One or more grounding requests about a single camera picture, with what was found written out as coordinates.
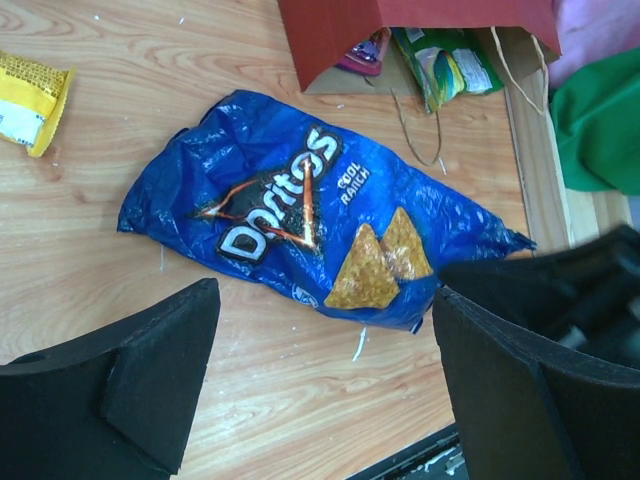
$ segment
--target green cloth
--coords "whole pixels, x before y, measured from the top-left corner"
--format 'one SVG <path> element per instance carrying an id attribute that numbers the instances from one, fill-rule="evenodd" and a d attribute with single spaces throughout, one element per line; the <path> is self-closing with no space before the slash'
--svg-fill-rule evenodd
<path id="1" fill-rule="evenodd" d="M 568 188 L 640 195 L 640 48 L 578 70 L 551 117 Z"/>

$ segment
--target doritos bag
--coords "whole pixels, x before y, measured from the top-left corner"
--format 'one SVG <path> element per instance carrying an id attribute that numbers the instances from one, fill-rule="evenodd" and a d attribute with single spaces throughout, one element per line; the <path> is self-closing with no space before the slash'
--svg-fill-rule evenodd
<path id="1" fill-rule="evenodd" d="M 325 315 L 414 332 L 439 268 L 533 247 L 388 148 L 248 91 L 169 141 L 118 230 Z"/>

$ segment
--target tortilla chip image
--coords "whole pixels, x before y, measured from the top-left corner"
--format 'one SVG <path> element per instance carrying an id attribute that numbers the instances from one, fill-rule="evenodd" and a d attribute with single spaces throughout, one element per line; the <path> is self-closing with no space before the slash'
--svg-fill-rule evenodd
<path id="1" fill-rule="evenodd" d="M 324 304 L 342 310 L 382 309 L 399 291 L 373 228 L 361 225 Z"/>
<path id="2" fill-rule="evenodd" d="M 422 246 L 422 239 L 404 208 L 398 208 L 384 232 L 380 247 L 393 275 L 416 280 L 433 273 Z"/>

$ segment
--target purple fabric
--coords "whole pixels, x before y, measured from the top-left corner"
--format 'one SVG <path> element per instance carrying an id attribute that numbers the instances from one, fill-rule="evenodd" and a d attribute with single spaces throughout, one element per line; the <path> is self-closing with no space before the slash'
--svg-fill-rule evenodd
<path id="1" fill-rule="evenodd" d="M 549 66 L 551 88 L 580 68 L 640 46 L 640 0 L 555 0 L 563 56 Z"/>

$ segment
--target wooden surface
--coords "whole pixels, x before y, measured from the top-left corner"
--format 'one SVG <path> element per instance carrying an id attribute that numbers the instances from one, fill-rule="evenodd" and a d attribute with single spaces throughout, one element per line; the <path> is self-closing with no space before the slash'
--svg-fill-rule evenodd
<path id="1" fill-rule="evenodd" d="M 120 203 L 180 128 L 235 88 L 355 129 L 414 163 L 390 96 L 299 93 L 275 0 L 5 0 L 2 48 L 78 67 L 42 159 L 0 144 L 0 362 L 146 308 L 215 275 L 147 238 L 117 234 Z M 435 119 L 403 106 L 416 143 Z M 442 113 L 428 170 L 526 231 L 504 97 Z M 331 320 L 266 287 L 216 275 L 222 313 L 183 480 L 339 479 L 452 422 L 430 319 L 418 335 Z"/>
<path id="2" fill-rule="evenodd" d="M 541 108 L 543 81 L 538 71 L 519 82 Z M 564 250 L 620 223 L 631 224 L 629 201 L 621 193 L 565 188 L 551 116 L 539 115 L 513 85 L 505 91 L 529 231 L 538 252 Z"/>

